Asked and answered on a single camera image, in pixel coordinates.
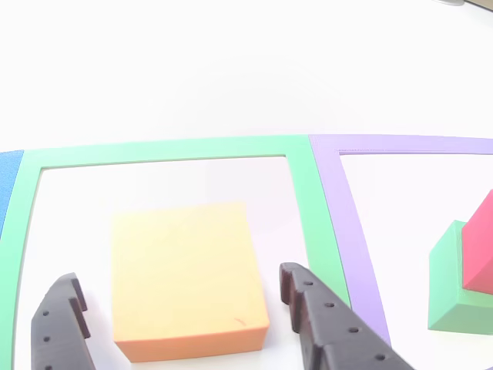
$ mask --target purple square outline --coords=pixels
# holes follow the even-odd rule
[[[310,135],[353,310],[388,344],[391,338],[363,228],[340,156],[493,154],[493,139],[446,136]]]

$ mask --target green block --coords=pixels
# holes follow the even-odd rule
[[[428,329],[493,334],[493,295],[462,287],[462,227],[454,221],[430,253]]]

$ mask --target foam block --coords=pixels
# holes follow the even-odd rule
[[[116,217],[113,335],[131,362],[262,348],[269,318],[246,218],[236,203]]]
[[[428,328],[493,334],[493,295],[462,287],[462,228],[454,221],[430,253]]]
[[[493,294],[493,190],[462,229],[464,288]]]

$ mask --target green square outline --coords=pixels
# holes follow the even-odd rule
[[[285,156],[310,269],[348,305],[344,271],[308,135],[166,140],[26,150],[0,239],[0,368],[13,368],[22,260],[35,192],[45,169],[177,160]]]

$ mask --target red block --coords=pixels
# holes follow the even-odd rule
[[[493,294],[493,190],[462,228],[462,286]]]

